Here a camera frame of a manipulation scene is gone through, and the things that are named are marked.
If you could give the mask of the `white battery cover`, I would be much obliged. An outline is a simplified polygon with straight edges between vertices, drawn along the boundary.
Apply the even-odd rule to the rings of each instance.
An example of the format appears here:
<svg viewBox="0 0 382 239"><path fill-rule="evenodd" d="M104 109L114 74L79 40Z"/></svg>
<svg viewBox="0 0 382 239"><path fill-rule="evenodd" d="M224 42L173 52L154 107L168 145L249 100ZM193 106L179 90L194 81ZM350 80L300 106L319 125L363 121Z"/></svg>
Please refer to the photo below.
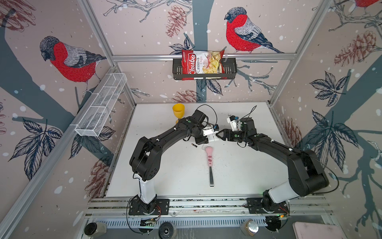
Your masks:
<svg viewBox="0 0 382 239"><path fill-rule="evenodd" d="M203 144L202 145L202 150L206 150L207 147L210 147L210 145L209 144Z"/></svg>

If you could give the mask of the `white remote control with buttons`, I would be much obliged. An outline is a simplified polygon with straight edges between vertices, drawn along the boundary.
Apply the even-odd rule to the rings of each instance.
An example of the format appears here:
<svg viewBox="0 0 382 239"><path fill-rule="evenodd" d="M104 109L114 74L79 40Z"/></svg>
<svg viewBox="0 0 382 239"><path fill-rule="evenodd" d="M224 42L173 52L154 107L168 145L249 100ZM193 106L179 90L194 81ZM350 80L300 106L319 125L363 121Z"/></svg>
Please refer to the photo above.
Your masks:
<svg viewBox="0 0 382 239"><path fill-rule="evenodd" d="M219 141L219 140L220 140L220 139L216 136L216 133L212 133L212 134L207 135L207 139L208 139L208 142L209 142L209 143L212 143L212 142L215 142L215 141Z"/></svg>

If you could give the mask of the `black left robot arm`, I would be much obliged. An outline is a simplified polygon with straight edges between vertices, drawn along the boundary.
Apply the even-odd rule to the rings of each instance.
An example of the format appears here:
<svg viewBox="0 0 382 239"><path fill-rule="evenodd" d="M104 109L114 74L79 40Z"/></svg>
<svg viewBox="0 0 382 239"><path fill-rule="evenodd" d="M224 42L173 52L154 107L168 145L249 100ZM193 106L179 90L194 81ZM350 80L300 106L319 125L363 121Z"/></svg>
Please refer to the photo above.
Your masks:
<svg viewBox="0 0 382 239"><path fill-rule="evenodd" d="M209 122L209 118L203 112L195 110L191 116L179 119L174 127L164 133L152 138L142 137L138 141L129 164L139 180L140 191L130 200L130 216L152 215L156 211L167 213L162 206L169 200L157 202L154 183L154 177L160 169L162 154L186 137L194 137L196 144L206 143L208 139L203 133L204 122Z"/></svg>

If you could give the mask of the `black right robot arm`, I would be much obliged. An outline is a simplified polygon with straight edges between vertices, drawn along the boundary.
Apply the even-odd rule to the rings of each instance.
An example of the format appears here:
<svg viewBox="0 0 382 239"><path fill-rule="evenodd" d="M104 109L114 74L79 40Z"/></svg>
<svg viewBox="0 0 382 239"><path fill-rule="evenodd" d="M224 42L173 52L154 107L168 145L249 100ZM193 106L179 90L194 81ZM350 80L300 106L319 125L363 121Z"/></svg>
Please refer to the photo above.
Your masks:
<svg viewBox="0 0 382 239"><path fill-rule="evenodd" d="M230 117L231 129L223 129L216 136L223 141L246 143L250 148L263 152L287 166L288 180L263 193L262 207L274 212L283 203L304 197L329 185L324 166L312 150L302 151L279 143L263 133L257 133L252 118L237 121Z"/></svg>

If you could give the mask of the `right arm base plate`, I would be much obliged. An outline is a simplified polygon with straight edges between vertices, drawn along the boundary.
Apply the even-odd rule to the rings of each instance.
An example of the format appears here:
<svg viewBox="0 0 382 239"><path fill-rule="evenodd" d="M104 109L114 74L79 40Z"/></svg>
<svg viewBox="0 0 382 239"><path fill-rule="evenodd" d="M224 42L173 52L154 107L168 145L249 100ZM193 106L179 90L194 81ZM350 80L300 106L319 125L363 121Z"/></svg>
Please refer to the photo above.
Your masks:
<svg viewBox="0 0 382 239"><path fill-rule="evenodd" d="M244 207L250 214L289 214L286 201L275 203L269 198L247 198Z"/></svg>

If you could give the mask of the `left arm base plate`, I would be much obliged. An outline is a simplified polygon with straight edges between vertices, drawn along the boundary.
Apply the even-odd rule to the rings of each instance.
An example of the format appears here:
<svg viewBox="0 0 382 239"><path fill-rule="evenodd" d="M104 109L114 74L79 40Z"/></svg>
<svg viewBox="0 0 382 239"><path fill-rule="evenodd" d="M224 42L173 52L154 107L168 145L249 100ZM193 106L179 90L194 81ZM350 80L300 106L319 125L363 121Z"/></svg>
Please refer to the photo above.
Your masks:
<svg viewBox="0 0 382 239"><path fill-rule="evenodd" d="M170 207L169 199L154 198L146 204L139 198L133 198L128 206L129 216L160 216L168 215Z"/></svg>

